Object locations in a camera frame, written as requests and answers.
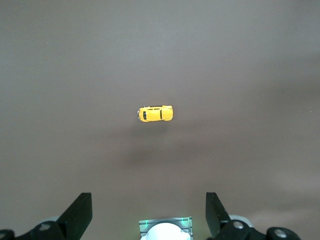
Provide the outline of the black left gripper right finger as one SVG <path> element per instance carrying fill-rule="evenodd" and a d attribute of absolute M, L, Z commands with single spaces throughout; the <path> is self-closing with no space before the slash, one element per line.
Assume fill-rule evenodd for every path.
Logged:
<path fill-rule="evenodd" d="M 299 240 L 292 230 L 270 227 L 266 233 L 256 230 L 245 217 L 229 215 L 215 192 L 206 193 L 205 218 L 211 240 Z"/>

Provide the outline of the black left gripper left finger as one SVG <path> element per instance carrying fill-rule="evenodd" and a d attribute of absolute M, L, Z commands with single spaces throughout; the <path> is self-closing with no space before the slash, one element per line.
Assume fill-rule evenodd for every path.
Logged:
<path fill-rule="evenodd" d="M 92 194 L 81 193 L 58 217 L 47 220 L 23 235 L 16 236 L 11 229 L 2 229 L 2 240 L 79 240 L 93 218 Z"/>

